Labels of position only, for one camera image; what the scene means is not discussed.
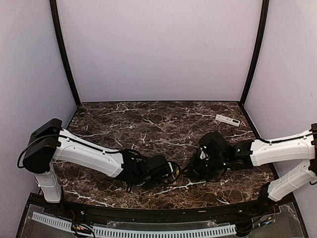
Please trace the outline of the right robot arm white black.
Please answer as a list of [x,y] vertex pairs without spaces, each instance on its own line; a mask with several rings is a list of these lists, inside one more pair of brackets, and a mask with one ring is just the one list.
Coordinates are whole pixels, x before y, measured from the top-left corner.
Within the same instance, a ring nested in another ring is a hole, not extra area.
[[301,186],[317,182],[317,125],[293,136],[274,140],[262,138],[230,145],[217,131],[205,134],[189,164],[189,171],[205,180],[224,170],[243,170],[265,164],[301,160],[300,164],[279,179],[262,188],[261,198],[253,211],[263,215],[277,202]]

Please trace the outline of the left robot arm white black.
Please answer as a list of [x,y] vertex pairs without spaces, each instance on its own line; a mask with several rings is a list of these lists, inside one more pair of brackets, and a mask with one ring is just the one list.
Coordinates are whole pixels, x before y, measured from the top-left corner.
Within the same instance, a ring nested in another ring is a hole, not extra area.
[[62,199],[53,161],[74,163],[123,181],[127,192],[135,185],[168,184],[168,178],[175,181],[180,175],[180,167],[163,155],[147,157],[134,149],[108,149],[75,136],[61,125],[61,120],[52,119],[35,130],[17,159],[17,167],[33,174],[45,201],[59,216],[66,216],[70,206]]

